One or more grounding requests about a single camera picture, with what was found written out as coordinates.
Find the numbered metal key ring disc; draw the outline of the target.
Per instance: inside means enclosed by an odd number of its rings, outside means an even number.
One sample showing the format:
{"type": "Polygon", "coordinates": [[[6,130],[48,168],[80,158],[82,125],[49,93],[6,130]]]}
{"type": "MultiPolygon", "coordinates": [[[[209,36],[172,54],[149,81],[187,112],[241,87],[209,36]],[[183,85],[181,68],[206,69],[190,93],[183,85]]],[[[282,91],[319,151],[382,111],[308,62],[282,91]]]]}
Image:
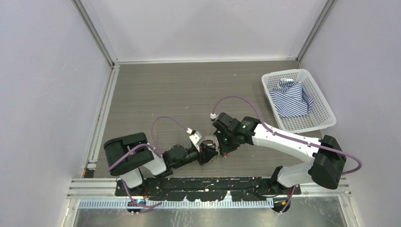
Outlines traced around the numbered metal key ring disc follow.
{"type": "Polygon", "coordinates": [[[219,140],[217,139],[217,136],[214,134],[205,134],[203,135],[204,140],[201,144],[202,148],[203,147],[214,147],[216,148],[216,150],[219,152],[219,154],[215,157],[213,157],[213,159],[218,160],[219,157],[221,156],[220,153],[220,145],[219,145],[219,140]]]}

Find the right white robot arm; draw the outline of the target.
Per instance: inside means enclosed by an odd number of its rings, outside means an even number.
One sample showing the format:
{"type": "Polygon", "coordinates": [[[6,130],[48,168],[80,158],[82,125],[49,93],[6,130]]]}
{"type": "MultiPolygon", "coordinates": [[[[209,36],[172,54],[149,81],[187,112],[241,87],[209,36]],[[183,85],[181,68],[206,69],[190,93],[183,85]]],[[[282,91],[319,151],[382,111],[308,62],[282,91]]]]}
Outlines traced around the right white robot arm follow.
{"type": "Polygon", "coordinates": [[[272,148],[302,161],[294,166],[278,166],[268,185],[276,194],[303,183],[316,183],[326,189],[337,189],[347,158],[333,149],[340,149],[334,137],[303,137],[279,130],[259,119],[244,117],[241,121],[226,113],[211,114],[221,155],[240,145],[272,148]]]}

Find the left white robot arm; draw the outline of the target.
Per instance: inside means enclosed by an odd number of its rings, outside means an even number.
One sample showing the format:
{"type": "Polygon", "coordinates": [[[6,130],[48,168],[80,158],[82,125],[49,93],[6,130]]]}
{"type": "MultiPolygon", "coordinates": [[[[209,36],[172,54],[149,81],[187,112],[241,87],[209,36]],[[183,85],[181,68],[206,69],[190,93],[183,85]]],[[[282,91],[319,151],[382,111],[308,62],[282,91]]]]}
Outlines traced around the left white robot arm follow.
{"type": "Polygon", "coordinates": [[[194,132],[189,139],[189,148],[174,145],[161,155],[156,154],[156,149],[142,132],[109,140],[104,144],[109,172],[119,177],[132,195],[139,196],[145,190],[140,167],[155,177],[165,177],[195,161],[203,165],[219,154],[216,136],[194,132]]]}

